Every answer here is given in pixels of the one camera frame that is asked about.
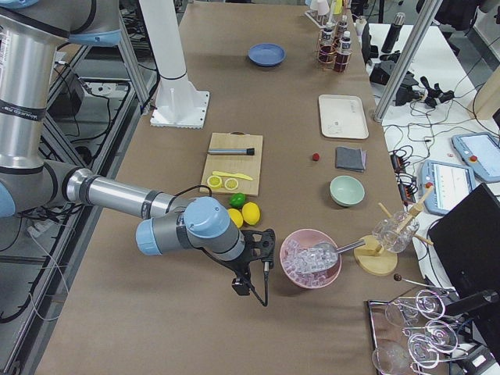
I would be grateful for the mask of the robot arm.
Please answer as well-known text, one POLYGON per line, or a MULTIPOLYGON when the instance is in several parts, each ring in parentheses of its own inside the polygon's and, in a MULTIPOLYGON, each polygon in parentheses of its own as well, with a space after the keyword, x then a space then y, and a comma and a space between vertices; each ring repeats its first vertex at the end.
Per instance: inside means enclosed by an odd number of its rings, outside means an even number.
POLYGON ((115 46, 116 1, 4 1, 1 4, 1 214, 81 203, 141 219, 136 242, 146 255, 198 249, 234 272, 239 295, 255 292, 250 265, 273 268, 272 230, 241 230, 213 197, 186 199, 122 184, 89 169, 44 160, 38 152, 55 50, 64 42, 115 46))

